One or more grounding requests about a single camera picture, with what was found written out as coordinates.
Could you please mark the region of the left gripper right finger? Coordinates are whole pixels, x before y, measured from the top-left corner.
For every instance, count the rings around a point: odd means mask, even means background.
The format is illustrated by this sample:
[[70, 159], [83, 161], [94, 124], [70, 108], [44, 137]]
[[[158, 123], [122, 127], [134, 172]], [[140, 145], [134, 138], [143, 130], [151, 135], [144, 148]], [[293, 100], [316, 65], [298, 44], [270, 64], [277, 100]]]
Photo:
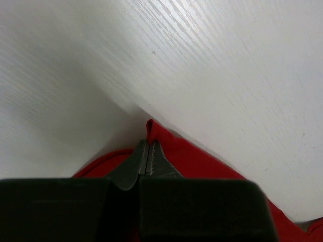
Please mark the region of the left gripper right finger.
[[278, 241], [264, 193], [242, 179], [185, 178], [159, 142], [139, 178], [141, 241]]

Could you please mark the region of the red t shirt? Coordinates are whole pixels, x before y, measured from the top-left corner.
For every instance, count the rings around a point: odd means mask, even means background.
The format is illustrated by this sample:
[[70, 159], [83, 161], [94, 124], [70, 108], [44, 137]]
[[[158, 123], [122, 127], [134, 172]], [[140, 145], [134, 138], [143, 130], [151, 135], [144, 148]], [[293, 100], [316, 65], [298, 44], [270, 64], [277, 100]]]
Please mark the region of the red t shirt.
[[[185, 178], [231, 178], [243, 176], [185, 139], [175, 137], [169, 130], [150, 119], [146, 124], [147, 138], [151, 144], [160, 142], [167, 160]], [[74, 177], [103, 177], [117, 168], [134, 153], [122, 149], [105, 154], [80, 169]], [[313, 222], [306, 231], [292, 222], [271, 201], [269, 208], [280, 241], [322, 241], [322, 219]]]

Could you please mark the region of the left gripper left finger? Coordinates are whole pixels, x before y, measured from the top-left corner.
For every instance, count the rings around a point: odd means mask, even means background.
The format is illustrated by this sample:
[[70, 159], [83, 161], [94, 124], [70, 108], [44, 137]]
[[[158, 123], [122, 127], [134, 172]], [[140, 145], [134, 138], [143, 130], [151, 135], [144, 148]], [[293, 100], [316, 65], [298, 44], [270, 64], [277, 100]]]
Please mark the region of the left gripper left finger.
[[138, 190], [149, 145], [101, 178], [1, 180], [1, 241], [139, 241]]

